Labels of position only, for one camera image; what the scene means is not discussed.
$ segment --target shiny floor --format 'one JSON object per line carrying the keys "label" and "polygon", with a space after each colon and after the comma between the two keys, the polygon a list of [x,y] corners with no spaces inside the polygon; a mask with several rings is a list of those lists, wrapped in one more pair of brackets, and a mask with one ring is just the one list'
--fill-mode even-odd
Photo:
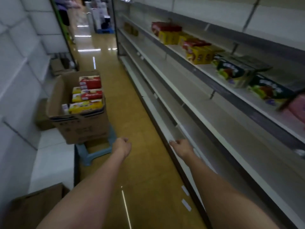
{"label": "shiny floor", "polygon": [[[193,201],[181,188],[183,182],[116,56],[115,35],[91,33],[84,12],[70,12],[74,34],[91,37],[76,37],[72,53],[80,70],[96,68],[100,72],[110,123],[117,136],[128,137],[132,142],[132,152],[120,169],[104,228],[206,228]],[[79,51],[88,49],[101,50]],[[90,152],[106,146],[102,140],[87,143]],[[108,157],[109,154],[95,159],[89,167],[80,165],[81,179]]]}

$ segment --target red package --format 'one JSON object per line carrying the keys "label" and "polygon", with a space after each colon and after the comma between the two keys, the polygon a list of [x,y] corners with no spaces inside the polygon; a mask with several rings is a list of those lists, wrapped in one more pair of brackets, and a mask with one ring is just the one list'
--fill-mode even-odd
{"label": "red package", "polygon": [[204,47],[210,45],[211,43],[206,42],[204,40],[200,40],[198,38],[190,38],[184,41],[182,48],[187,50],[189,47]]}
{"label": "red package", "polygon": [[152,22],[152,31],[158,37],[160,31],[182,31],[182,27],[173,23]]}
{"label": "red package", "polygon": [[103,91],[101,89],[82,90],[81,91],[82,100],[95,100],[95,99],[102,99],[102,98],[103,98]]}
{"label": "red package", "polygon": [[79,77],[79,85],[81,89],[100,89],[101,77],[98,75]]}

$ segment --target shelving unit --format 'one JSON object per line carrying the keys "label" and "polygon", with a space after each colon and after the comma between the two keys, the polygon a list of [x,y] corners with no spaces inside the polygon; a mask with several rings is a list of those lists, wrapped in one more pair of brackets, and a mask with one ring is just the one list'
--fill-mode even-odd
{"label": "shelving unit", "polygon": [[[225,21],[219,23],[217,19],[204,22],[208,19],[192,16],[190,11],[177,11],[177,6],[185,1],[114,0],[118,55],[143,104],[162,128],[160,135],[165,137],[166,145],[170,139],[187,138],[196,154],[213,171],[245,193],[281,227],[305,228],[305,153],[300,153],[305,151],[305,130],[302,126],[286,119],[246,89],[232,88],[212,65],[193,65],[185,59],[180,46],[162,44],[150,25],[152,21],[171,18],[189,34],[231,53],[261,53],[264,59],[270,57],[271,64],[292,61],[300,68],[305,64],[305,52],[289,47],[288,43],[278,44],[246,34],[251,16],[238,28],[224,24]],[[257,7],[259,3],[254,0],[253,4]],[[139,36],[125,32],[124,22],[136,28]],[[196,193],[193,199],[200,199],[188,167],[176,159],[182,168],[181,175],[187,177]]]}

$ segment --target forearm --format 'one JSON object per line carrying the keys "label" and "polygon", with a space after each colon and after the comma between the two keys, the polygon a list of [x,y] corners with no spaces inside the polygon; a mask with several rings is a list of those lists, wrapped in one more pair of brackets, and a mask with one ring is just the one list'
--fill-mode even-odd
{"label": "forearm", "polygon": [[114,153],[94,174],[80,182],[38,228],[102,227],[124,154]]}
{"label": "forearm", "polygon": [[252,201],[194,153],[185,158],[214,229],[278,228]]}

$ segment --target white sticker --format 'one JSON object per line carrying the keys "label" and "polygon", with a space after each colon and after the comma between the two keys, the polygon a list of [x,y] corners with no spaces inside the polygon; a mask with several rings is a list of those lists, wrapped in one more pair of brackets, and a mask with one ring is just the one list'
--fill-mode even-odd
{"label": "white sticker", "polygon": [[185,186],[181,186],[181,188],[183,189],[183,191],[185,192],[185,194],[186,194],[187,196],[190,196],[190,193],[188,192],[188,190],[186,189]]}
{"label": "white sticker", "polygon": [[186,200],[182,199],[181,201],[183,203],[183,205],[188,209],[188,211],[191,211],[192,208],[190,207],[190,205],[186,202]]}

